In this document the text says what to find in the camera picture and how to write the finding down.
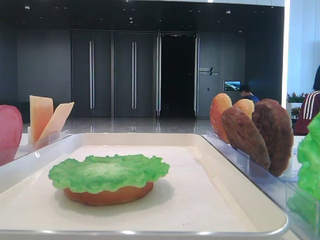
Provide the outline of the person in maroon striped jacket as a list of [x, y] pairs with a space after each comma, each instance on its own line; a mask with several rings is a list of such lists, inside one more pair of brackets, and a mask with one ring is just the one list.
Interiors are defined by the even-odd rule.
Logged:
[[306, 136], [309, 132], [308, 125], [320, 112], [320, 67], [317, 68], [313, 91], [308, 93], [302, 103], [298, 119], [295, 123], [294, 134]]

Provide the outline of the white rectangular tray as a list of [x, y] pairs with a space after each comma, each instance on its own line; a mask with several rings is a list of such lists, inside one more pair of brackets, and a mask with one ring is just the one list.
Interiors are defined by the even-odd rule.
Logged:
[[[53, 187], [67, 158], [143, 154], [169, 173], [144, 198], [85, 206]], [[280, 240], [290, 219], [204, 137], [182, 133], [80, 133], [0, 169], [3, 240]]]

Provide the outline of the left clear acrylic rack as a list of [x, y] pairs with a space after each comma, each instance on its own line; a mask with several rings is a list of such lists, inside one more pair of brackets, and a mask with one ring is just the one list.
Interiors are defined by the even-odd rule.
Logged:
[[4, 166], [11, 163], [25, 155], [36, 152], [46, 146], [49, 146], [59, 140], [62, 140], [70, 135], [69, 130], [62, 132], [56, 132], [49, 135], [47, 138], [43, 138], [37, 142], [30, 143], [27, 145], [21, 145], [16, 149], [6, 150], [0, 153], [0, 166]]

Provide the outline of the large orange bread slice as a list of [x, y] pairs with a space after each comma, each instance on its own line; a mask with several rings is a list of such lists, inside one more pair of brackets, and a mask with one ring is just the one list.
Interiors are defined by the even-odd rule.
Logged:
[[232, 107], [231, 98], [225, 93], [219, 93], [213, 98], [209, 111], [210, 123], [213, 131], [217, 134], [219, 139], [226, 144], [229, 144], [229, 141], [222, 126], [221, 115], [230, 107]]

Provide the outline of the person in blue shirt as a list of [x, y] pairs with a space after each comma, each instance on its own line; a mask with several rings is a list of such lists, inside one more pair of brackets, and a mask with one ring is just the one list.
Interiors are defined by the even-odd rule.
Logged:
[[239, 88], [239, 92], [243, 99], [251, 100], [254, 104], [260, 101], [259, 98], [252, 93], [248, 84], [242, 84]]

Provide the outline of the wall mounted screen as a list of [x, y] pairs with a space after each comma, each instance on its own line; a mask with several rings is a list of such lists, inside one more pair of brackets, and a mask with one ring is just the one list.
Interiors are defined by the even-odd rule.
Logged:
[[223, 89], [224, 91], [236, 91], [238, 92], [241, 87], [240, 81], [224, 81]]

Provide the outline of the clear acrylic rack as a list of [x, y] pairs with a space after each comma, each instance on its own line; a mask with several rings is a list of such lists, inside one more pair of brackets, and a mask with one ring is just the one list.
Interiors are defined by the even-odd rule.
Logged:
[[291, 227], [283, 239], [318, 240], [320, 238], [320, 202], [298, 187], [298, 144], [305, 138], [295, 136], [289, 166], [280, 177], [275, 177], [253, 161], [249, 156], [224, 143], [208, 131], [203, 137], [233, 163], [246, 177], [259, 187], [288, 214]]
[[37, 142], [30, 143], [27, 145], [21, 145], [16, 149], [6, 150], [0, 153], [0, 166], [4, 166], [11, 163], [25, 155], [36, 152], [46, 146], [49, 146], [59, 140], [62, 140], [70, 135], [69, 130], [62, 132], [56, 132], [49, 135], [47, 138], [43, 138]]

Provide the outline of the green lettuce in rack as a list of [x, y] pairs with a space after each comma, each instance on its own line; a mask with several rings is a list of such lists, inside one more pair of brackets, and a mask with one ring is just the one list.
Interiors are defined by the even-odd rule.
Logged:
[[289, 209], [315, 227], [317, 207], [320, 200], [320, 116], [308, 125], [309, 133], [299, 143], [297, 160], [301, 164], [298, 172], [298, 187], [304, 193], [295, 193], [287, 201]]

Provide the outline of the tall orange cheese slice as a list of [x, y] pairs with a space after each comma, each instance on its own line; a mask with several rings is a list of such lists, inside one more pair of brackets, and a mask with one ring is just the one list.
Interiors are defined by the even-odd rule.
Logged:
[[54, 112], [53, 99], [29, 96], [31, 142], [37, 142]]

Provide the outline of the brown meat patty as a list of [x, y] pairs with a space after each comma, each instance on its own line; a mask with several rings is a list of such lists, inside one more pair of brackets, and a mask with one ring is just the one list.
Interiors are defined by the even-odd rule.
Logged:
[[294, 144], [289, 113], [276, 100], [266, 98], [255, 104], [252, 120], [266, 144], [269, 172], [279, 177], [288, 168]]
[[220, 118], [230, 145], [246, 153], [250, 160], [268, 170], [271, 160], [265, 140], [249, 116], [233, 106], [226, 109]]

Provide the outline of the red tomato slice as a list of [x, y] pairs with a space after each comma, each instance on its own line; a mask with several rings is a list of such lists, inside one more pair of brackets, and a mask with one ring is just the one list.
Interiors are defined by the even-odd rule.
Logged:
[[0, 151], [17, 149], [23, 133], [20, 111], [12, 105], [0, 106]]

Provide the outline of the bottom bread bun slice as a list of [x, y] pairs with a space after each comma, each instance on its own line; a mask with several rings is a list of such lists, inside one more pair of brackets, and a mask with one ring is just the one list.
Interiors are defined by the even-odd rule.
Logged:
[[152, 189], [154, 183], [148, 182], [144, 187], [126, 186], [117, 191], [102, 191], [99, 193], [72, 192], [69, 188], [63, 190], [65, 196], [71, 201], [87, 206], [111, 206], [134, 202], [145, 197]]

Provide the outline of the small orange bread slice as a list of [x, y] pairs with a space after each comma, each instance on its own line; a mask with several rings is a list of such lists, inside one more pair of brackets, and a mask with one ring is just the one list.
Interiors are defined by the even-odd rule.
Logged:
[[250, 119], [252, 119], [252, 114], [255, 111], [255, 104], [250, 99], [240, 99], [234, 105], [234, 107], [242, 110]]

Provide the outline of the flower planter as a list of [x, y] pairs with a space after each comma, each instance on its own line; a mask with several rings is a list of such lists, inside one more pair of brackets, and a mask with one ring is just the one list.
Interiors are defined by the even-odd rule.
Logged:
[[306, 93], [297, 94], [293, 92], [292, 94], [287, 94], [286, 109], [291, 114], [292, 118], [299, 116], [302, 103], [306, 97]]

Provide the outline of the green lettuce leaf on bun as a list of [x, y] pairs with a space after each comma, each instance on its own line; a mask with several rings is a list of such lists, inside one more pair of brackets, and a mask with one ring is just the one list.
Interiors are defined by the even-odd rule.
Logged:
[[161, 157], [137, 155], [94, 156], [83, 161], [67, 158], [48, 172], [55, 188], [74, 193], [116, 192], [123, 187], [142, 188], [165, 177], [170, 165]]

